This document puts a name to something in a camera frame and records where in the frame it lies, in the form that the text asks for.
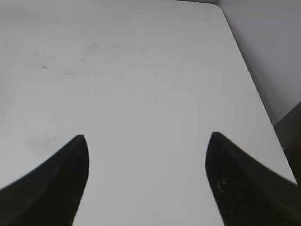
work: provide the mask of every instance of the white tabletop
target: white tabletop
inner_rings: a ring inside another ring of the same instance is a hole
[[[219,131],[293,175],[222,11],[173,0],[2,0],[0,187],[84,134],[74,225],[223,225]]]

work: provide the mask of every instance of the black plastic part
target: black plastic part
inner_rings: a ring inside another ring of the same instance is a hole
[[[0,226],[71,226],[89,172],[88,148],[77,135],[56,154],[0,190]]]
[[[260,164],[221,133],[211,136],[206,173],[226,226],[301,226],[298,186]]]

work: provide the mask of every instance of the white wall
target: white wall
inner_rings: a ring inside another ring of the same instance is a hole
[[[220,0],[273,124],[301,101],[301,0]]]

